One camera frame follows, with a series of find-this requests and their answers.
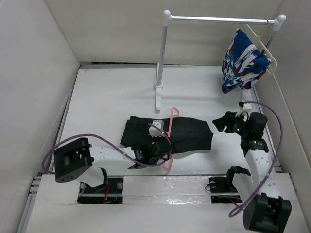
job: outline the horizontal white bar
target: horizontal white bar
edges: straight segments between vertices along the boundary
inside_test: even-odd
[[[240,24],[261,24],[261,25],[274,25],[276,23],[274,19],[215,18],[215,17],[190,17],[190,16],[171,16],[171,20],[218,22],[218,23],[240,23]]]

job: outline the black cloth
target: black cloth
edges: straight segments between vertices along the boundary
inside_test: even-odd
[[[125,147],[150,145],[159,137],[149,136],[148,124],[155,119],[131,116],[126,122],[121,145]],[[169,130],[170,119],[162,119],[163,130]],[[205,121],[187,117],[173,118],[170,141],[172,153],[210,150],[213,133]]]

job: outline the folded black fabric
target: folded black fabric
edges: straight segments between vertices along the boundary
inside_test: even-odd
[[[160,138],[149,136],[149,123],[155,119],[131,116],[126,122],[121,145],[125,147],[145,146]],[[170,119],[161,119],[163,130],[169,130]],[[187,117],[173,118],[170,141],[172,153],[183,153],[194,150],[210,150],[213,133],[205,121]]]

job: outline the clothing rack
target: clothing rack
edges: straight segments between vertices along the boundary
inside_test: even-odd
[[[162,31],[162,40],[161,40],[161,50],[160,50],[160,61],[157,64],[157,74],[156,74],[156,82],[154,84],[155,88],[155,110],[161,110],[161,95],[162,89],[164,87],[162,82],[162,73],[163,73],[163,65],[164,65],[164,54],[165,54],[165,45],[166,45],[166,36],[167,36],[167,28],[169,22],[172,21],[199,21],[199,22],[215,22],[215,23],[237,23],[237,24],[257,24],[257,25],[267,25],[272,26],[272,32],[268,37],[267,42],[262,44],[261,53],[264,54],[267,51],[267,48],[273,41],[276,33],[281,28],[283,22],[286,19],[285,15],[279,15],[277,19],[245,19],[245,18],[217,18],[217,17],[190,17],[190,16],[172,16],[169,10],[165,10],[163,12],[164,20],[163,20],[163,31]]]

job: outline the white wall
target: white wall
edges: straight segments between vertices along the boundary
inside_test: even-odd
[[[271,18],[280,0],[45,0],[79,61],[157,63],[163,10]],[[237,25],[172,22],[166,63],[220,65]],[[265,29],[257,26],[257,32]]]
[[[284,126],[284,142],[280,162],[290,172],[297,188],[297,196],[311,229],[311,1],[284,0],[276,15],[287,16],[285,23],[271,44],[277,59],[276,78],[265,75],[256,89],[261,102],[269,104],[280,114]],[[279,126],[275,117],[268,116],[268,125],[274,142],[279,141]]]
[[[0,0],[0,232],[16,232],[79,63],[43,0]]]

